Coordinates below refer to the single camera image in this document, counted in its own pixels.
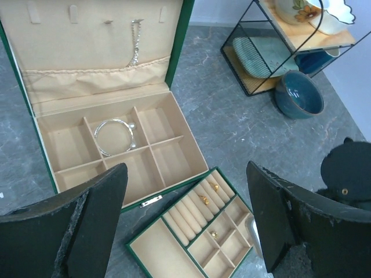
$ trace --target silver bangle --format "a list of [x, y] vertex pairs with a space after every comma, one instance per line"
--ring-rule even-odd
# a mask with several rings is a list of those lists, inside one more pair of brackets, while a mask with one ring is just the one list
[[[132, 149], [135, 149], [137, 147], [136, 143], [135, 143], [135, 140], [134, 140], [134, 135], [133, 135], [133, 130], [136, 128], [136, 125], [135, 123], [126, 123], [124, 122], [123, 120], [120, 120], [120, 119], [111, 119], [111, 120], [105, 120], [104, 122], [102, 122], [100, 125], [97, 126], [97, 128], [95, 129], [94, 131], [94, 138], [95, 140], [97, 141], [97, 138], [98, 138], [98, 134], [99, 134], [99, 131], [100, 129], [106, 124], [106, 123], [110, 123], [110, 122], [117, 122], [117, 123], [121, 123], [123, 124], [129, 131], [129, 135], [130, 135], [130, 139], [131, 139], [131, 143], [130, 143], [130, 146], [129, 148], [126, 150], [127, 151], [130, 151]], [[105, 155], [105, 156], [112, 156], [110, 155], [108, 152], [104, 151], [99, 145], [98, 145], [98, 148], [99, 148], [99, 151]]]

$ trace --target wooden shelf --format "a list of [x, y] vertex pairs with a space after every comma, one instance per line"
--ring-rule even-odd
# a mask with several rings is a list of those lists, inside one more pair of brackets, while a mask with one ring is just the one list
[[[284, 39], [295, 51], [315, 30], [310, 23], [291, 25], [283, 21], [275, 11], [274, 0], [259, 0], [261, 7], [268, 14], [275, 27], [281, 32]], [[299, 51], [334, 48], [347, 46], [355, 43], [355, 39], [349, 31], [343, 31], [336, 35], [325, 35], [319, 31], [303, 45]]]
[[225, 46], [223, 50], [225, 52], [225, 55], [228, 57], [231, 65], [233, 66], [235, 72], [239, 76], [241, 82], [243, 83], [243, 86], [250, 95], [271, 90], [280, 80], [280, 77], [268, 78], [265, 81], [265, 79], [250, 76], [240, 64], [232, 46]]

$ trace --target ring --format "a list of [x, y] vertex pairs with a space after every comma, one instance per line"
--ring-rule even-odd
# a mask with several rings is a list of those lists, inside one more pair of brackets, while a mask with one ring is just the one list
[[209, 204], [209, 200], [205, 197], [205, 196], [202, 196], [202, 195], [198, 195], [201, 200], [203, 200], [203, 202], [205, 203], [205, 205], [208, 205]]
[[[130, 135], [130, 139], [131, 139], [131, 143], [130, 143], [130, 146], [129, 148], [126, 150], [129, 151], [131, 149], [135, 149], [137, 147], [137, 145], [135, 144], [135, 140], [134, 140], [134, 134], [133, 134], [133, 130], [136, 128], [136, 125], [135, 123], [129, 123], [127, 124], [126, 122], [124, 122], [123, 120], [120, 120], [120, 119], [111, 119], [111, 120], [105, 120], [104, 122], [102, 122], [100, 125], [97, 126], [97, 128], [95, 129], [95, 132], [94, 132], [94, 138], [95, 140], [97, 141], [98, 139], [98, 134], [99, 134], [99, 131], [100, 129], [106, 124], [106, 123], [110, 123], [110, 122], [117, 122], [117, 123], [121, 123], [123, 124], [129, 131], [129, 135]], [[104, 151], [99, 145], [98, 145], [98, 148], [99, 148], [99, 151], [105, 155], [105, 156], [111, 156], [108, 152]]]
[[214, 191], [215, 191], [215, 192], [218, 192], [218, 190], [219, 190], [219, 186], [218, 186], [217, 184], [215, 184], [214, 182], [210, 182], [210, 185], [211, 185], [212, 187], [214, 187]]
[[218, 239], [218, 233], [213, 231], [213, 232], [210, 232], [210, 235], [215, 239], [217, 240]]

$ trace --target jewelry box tray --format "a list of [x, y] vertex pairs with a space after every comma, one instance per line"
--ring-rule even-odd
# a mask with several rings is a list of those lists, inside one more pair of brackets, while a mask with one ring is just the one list
[[[118, 163], [128, 166], [128, 186], [123, 210], [172, 191], [208, 171], [195, 138], [166, 85], [148, 85], [122, 92], [90, 96], [90, 102], [58, 101], [58, 110], [38, 107], [36, 120], [48, 155], [57, 192], [77, 186]], [[120, 123], [98, 125], [109, 119], [135, 123], [137, 147]], [[104, 156], [99, 147], [112, 154]]]
[[215, 168], [126, 246], [148, 277], [229, 278], [252, 249], [250, 217]]

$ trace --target ring roll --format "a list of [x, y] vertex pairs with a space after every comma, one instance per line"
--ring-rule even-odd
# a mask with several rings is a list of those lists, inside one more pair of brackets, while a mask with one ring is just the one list
[[170, 226], [170, 228], [173, 230], [173, 232], [175, 233], [175, 235], [177, 236], [177, 238], [180, 240], [180, 242], [184, 246], [187, 246], [190, 243], [190, 241], [187, 239], [186, 235], [181, 231], [181, 229], [179, 228], [179, 226], [175, 223], [175, 221], [172, 218], [172, 216], [169, 213], [165, 213], [163, 215], [163, 218], [168, 223], [168, 225]]
[[177, 210], [176, 207], [172, 207], [169, 210], [169, 213], [173, 217], [178, 227], [183, 231], [183, 233], [185, 234], [188, 240], [192, 240], [196, 237], [195, 232], [191, 229], [188, 223], [184, 220], [184, 218], [181, 216], [180, 212]]
[[188, 223], [188, 225], [192, 228], [192, 230], [197, 234], [200, 233], [202, 228], [197, 222], [197, 220], [193, 217], [191, 212], [187, 209], [187, 207], [180, 201], [175, 204], [175, 207], [178, 209], [181, 216], [184, 220]]
[[214, 203], [213, 199], [209, 196], [209, 194], [206, 193], [206, 191], [202, 188], [201, 184], [197, 185], [195, 189], [193, 189], [194, 192], [197, 193], [198, 197], [201, 199], [200, 196], [204, 196], [208, 199], [209, 204], [206, 205], [208, 209], [215, 215], [219, 212], [218, 206]]
[[197, 206], [198, 210], [202, 213], [203, 217], [207, 220], [207, 222], [211, 221], [214, 218], [214, 215], [208, 209], [208, 207], [203, 203], [203, 201], [199, 198], [199, 196], [193, 190], [188, 193], [188, 196], [192, 200], [192, 202]]
[[183, 202], [183, 204], [188, 208], [188, 210], [191, 212], [191, 214], [194, 216], [194, 218], [197, 220], [202, 228], [208, 224], [205, 217], [202, 215], [198, 207], [188, 195], [185, 195], [185, 197], [181, 199], [181, 202]]
[[219, 190], [216, 193], [219, 195], [219, 197], [223, 200], [225, 204], [228, 203], [228, 201], [231, 198], [228, 197], [223, 187], [220, 186], [220, 184], [215, 180], [215, 178], [212, 175], [209, 175], [206, 177], [206, 180], [208, 181], [208, 183], [217, 184], [219, 186]]
[[203, 180], [200, 182], [202, 185], [203, 189], [206, 191], [207, 194], [211, 197], [211, 199], [214, 201], [216, 206], [219, 209], [222, 209], [225, 206], [225, 203], [223, 200], [219, 197], [219, 195], [215, 192], [214, 188], [212, 187], [211, 184], [209, 184], [207, 181]]
[[235, 195], [232, 188], [230, 188], [230, 186], [227, 184], [227, 182], [223, 179], [223, 177], [219, 174], [217, 170], [212, 172], [211, 175], [215, 178], [217, 183], [222, 187], [222, 189], [225, 191], [229, 198], [232, 198]]

